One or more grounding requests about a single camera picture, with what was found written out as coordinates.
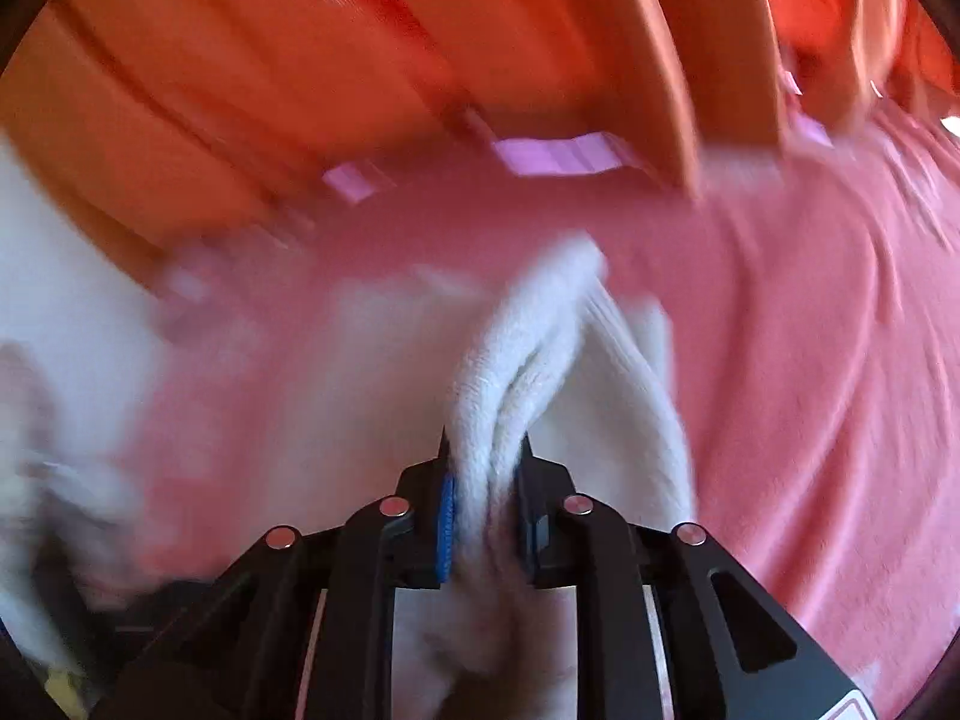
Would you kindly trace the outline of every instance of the metal pin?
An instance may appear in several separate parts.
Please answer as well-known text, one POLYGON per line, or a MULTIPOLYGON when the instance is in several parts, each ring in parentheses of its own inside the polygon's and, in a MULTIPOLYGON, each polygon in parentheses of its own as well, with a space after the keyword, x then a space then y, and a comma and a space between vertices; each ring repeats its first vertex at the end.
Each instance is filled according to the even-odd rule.
POLYGON ((384 517, 403 517, 410 511, 410 501, 400 495, 391 495, 380 501, 380 513, 384 517))
POLYGON ((691 547, 698 547, 707 540, 707 531, 695 522, 685 522, 677 528, 677 538, 691 547))
POLYGON ((296 531, 286 525, 277 525, 270 528, 266 536, 267 546, 271 549, 286 549, 294 545, 296 541, 296 531))
POLYGON ((593 501, 586 495, 568 495, 563 498, 563 508, 570 514, 589 514, 593 511, 593 501))

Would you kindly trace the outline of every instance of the white towel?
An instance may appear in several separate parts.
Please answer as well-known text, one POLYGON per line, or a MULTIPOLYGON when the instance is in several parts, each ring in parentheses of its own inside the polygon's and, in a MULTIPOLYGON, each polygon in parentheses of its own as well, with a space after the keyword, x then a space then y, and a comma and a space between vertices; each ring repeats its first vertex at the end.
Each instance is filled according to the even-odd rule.
POLYGON ((531 589, 515 556, 512 479, 526 432, 536 455, 566 464, 579 491, 630 522, 669 530, 694 518, 665 317, 651 303, 632 332, 602 274, 591 240, 562 242, 493 307, 464 357, 446 419, 454 578, 397 604, 400 720, 433 716, 462 669, 509 674, 488 698, 502 712, 508 692, 510 717, 576 716, 574 594, 531 589))

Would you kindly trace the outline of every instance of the pink cloth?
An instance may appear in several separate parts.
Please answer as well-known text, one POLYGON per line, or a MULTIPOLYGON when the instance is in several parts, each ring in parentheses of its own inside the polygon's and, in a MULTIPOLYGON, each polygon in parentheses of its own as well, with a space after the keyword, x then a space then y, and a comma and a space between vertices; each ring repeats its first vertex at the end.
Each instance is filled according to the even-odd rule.
POLYGON ((496 284, 584 229, 614 296, 652 293, 672 319, 702 522, 895 716, 960 610, 960 158, 882 101, 855 142, 707 165, 694 207, 637 170, 382 159, 352 207, 186 254, 167 370, 126 457, 143 565, 209 572, 242 547, 254 447, 345 278, 429 264, 496 284))

